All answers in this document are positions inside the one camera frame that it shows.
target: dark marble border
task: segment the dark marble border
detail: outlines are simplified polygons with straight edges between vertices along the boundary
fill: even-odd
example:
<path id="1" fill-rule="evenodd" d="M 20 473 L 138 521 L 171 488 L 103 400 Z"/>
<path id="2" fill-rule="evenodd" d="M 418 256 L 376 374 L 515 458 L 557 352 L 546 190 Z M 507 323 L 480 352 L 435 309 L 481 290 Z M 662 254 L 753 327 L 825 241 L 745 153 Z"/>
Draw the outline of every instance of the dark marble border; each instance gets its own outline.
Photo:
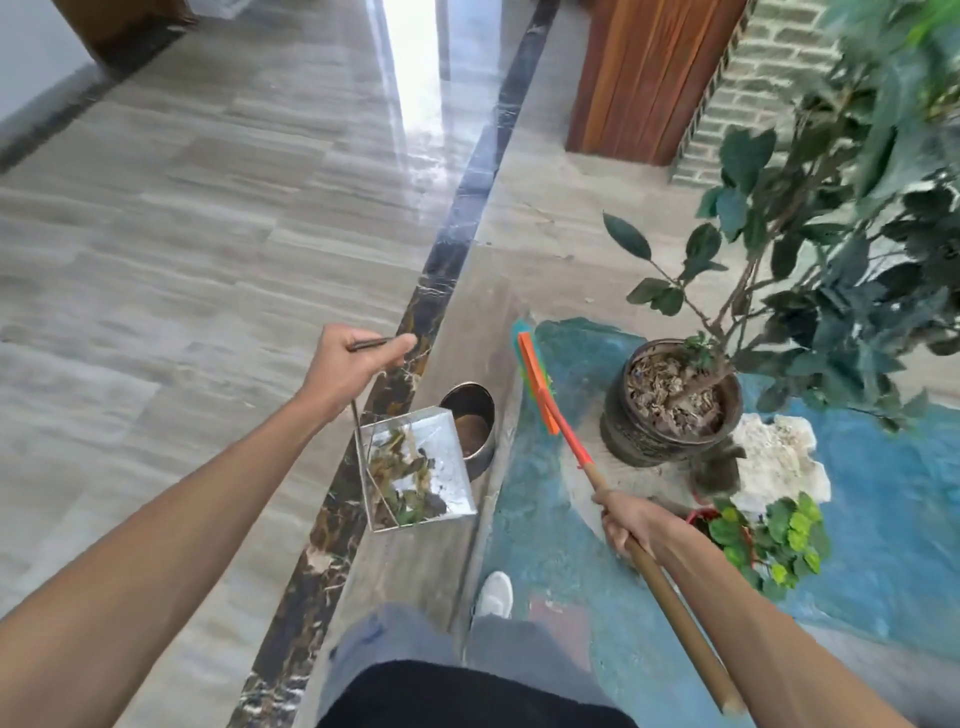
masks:
<path id="1" fill-rule="evenodd" d="M 397 333 L 415 333 L 417 347 L 402 368 L 375 383 L 363 415 L 366 422 L 410 410 L 414 375 L 422 375 L 426 367 L 559 4 L 560 0 L 540 0 L 534 10 L 397 328 Z M 310 533 L 310 543 L 300 555 L 253 661 L 228 728 L 287 728 L 293 724 L 366 528 L 351 441 Z M 312 566 L 316 564 L 327 566 L 317 570 Z"/>
<path id="2" fill-rule="evenodd" d="M 192 22 L 171 18 L 149 17 L 109 44 L 98 48 L 97 55 L 105 73 L 104 79 L 80 92 L 72 102 L 0 149 L 0 175 L 35 152 L 52 136 L 70 126 L 114 86 L 124 82 L 182 37 L 191 24 Z"/>

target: white shoe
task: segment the white shoe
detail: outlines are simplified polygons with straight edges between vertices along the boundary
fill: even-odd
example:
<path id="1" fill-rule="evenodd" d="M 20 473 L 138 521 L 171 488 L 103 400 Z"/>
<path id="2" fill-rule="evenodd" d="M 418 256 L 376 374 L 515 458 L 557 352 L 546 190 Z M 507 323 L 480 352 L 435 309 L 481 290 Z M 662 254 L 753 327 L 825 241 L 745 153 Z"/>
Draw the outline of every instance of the white shoe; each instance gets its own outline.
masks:
<path id="1" fill-rule="evenodd" d="M 473 617 L 510 618 L 514 610 L 514 585 L 503 571 L 494 571 L 480 587 L 480 595 L 473 607 Z"/>

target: hand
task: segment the hand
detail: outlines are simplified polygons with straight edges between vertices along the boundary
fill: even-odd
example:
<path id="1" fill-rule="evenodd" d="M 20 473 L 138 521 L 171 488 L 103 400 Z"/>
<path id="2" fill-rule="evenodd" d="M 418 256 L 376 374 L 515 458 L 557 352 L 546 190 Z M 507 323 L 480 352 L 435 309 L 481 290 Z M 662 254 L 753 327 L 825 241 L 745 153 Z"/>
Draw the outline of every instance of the hand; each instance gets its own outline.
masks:
<path id="1" fill-rule="evenodd" d="M 654 540 L 660 526 L 676 520 L 676 516 L 647 498 L 631 496 L 623 491 L 601 491 L 593 496 L 593 502 L 604 507 L 603 529 L 607 543 L 621 556 L 627 553 L 627 539 L 633 536 L 647 553 L 654 558 Z"/>
<path id="2" fill-rule="evenodd" d="M 417 337 L 405 333 L 382 347 L 347 351 L 350 344 L 379 337 L 375 331 L 343 324 L 325 326 L 296 399 L 310 402 L 332 419 L 343 412 L 350 400 L 362 394 L 376 375 L 401 365 L 403 355 L 417 345 Z"/>

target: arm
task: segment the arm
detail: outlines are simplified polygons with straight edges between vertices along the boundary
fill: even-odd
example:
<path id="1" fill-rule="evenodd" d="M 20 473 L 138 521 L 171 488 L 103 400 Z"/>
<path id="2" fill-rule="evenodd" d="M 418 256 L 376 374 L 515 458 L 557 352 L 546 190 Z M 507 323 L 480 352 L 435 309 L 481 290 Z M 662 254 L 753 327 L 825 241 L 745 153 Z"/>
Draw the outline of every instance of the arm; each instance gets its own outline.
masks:
<path id="1" fill-rule="evenodd" d="M 673 577 L 759 728 L 910 728 L 696 528 L 643 498 L 595 500 L 614 548 L 632 535 Z"/>
<path id="2" fill-rule="evenodd" d="M 416 338 L 324 329 L 300 391 L 143 506 L 0 621 L 0 715 L 22 728 L 112 725 L 226 570 L 310 439 Z"/>

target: white brick wall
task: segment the white brick wall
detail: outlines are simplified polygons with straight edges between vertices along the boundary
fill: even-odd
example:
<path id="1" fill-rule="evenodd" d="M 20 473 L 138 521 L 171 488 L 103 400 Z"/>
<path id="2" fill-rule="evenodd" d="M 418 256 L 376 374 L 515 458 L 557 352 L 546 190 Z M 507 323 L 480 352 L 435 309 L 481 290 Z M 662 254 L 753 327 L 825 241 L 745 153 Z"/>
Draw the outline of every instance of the white brick wall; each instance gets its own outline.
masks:
<path id="1" fill-rule="evenodd" d="M 730 45 L 693 115 L 674 162 L 672 181 L 720 182 L 717 152 L 728 127 L 793 129 L 793 110 L 776 94 L 800 69 L 829 68 L 836 51 L 816 30 L 827 0 L 749 0 Z"/>

